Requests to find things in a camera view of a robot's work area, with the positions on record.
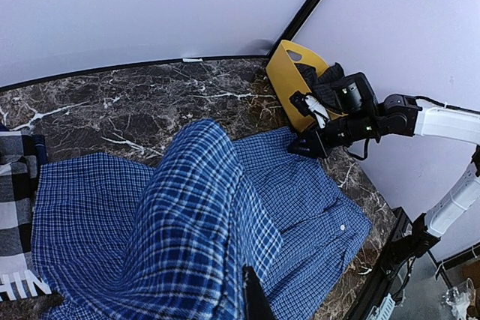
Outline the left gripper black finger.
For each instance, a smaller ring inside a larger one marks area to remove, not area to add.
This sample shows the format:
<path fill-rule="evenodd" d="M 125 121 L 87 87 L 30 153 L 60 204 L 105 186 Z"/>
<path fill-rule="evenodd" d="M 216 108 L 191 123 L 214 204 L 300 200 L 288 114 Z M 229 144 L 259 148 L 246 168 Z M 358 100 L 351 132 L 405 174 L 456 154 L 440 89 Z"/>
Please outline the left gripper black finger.
<path fill-rule="evenodd" d="M 242 268 L 242 282 L 244 318 L 247 320 L 274 320 L 275 316 L 253 267 L 245 265 Z"/>

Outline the yellow plastic basket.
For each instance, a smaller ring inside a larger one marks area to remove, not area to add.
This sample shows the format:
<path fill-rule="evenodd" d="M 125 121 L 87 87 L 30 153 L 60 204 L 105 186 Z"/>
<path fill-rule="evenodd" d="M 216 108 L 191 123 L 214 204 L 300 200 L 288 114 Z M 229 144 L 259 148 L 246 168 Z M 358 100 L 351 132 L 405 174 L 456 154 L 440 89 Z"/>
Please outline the yellow plastic basket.
<path fill-rule="evenodd" d="M 315 52 L 288 40 L 282 40 L 279 43 L 266 66 L 266 74 L 292 129 L 301 133 L 317 120 L 312 115 L 303 116 L 290 103 L 290 97 L 295 92 L 300 91 L 302 94 L 311 92 L 296 67 L 297 64 L 313 67 L 317 76 L 323 75 L 329 66 Z"/>

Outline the black white plaid shirt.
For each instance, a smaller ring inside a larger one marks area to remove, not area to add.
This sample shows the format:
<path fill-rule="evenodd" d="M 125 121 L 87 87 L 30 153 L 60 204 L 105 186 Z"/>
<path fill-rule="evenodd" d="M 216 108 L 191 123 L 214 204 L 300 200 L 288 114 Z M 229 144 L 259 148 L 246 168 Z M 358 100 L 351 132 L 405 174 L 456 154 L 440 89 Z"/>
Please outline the black white plaid shirt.
<path fill-rule="evenodd" d="M 32 134 L 1 129 L 1 300 L 51 295 L 32 261 L 32 223 L 41 166 Z"/>

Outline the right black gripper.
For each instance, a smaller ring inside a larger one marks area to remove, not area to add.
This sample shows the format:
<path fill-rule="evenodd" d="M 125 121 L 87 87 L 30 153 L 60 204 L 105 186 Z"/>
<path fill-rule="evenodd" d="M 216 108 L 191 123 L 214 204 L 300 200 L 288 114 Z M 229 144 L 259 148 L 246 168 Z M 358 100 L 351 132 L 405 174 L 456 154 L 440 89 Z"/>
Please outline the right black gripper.
<path fill-rule="evenodd" d="M 320 135 L 315 130 L 309 130 L 299 134 L 287 146 L 287 150 L 291 154 L 312 159 L 326 159 L 330 155 L 330 150 L 328 150 L 321 140 Z"/>

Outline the blue checked long sleeve shirt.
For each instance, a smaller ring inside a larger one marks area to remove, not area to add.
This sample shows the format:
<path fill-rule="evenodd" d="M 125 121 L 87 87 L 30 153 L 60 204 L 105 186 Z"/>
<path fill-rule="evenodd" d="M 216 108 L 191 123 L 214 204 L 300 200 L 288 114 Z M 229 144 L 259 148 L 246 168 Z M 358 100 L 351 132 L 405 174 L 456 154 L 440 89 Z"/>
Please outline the blue checked long sleeve shirt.
<path fill-rule="evenodd" d="M 309 319 L 371 222 L 280 128 L 185 126 L 156 167 L 90 154 L 41 168 L 34 266 L 45 319 L 243 319 L 254 269 L 277 319 Z"/>

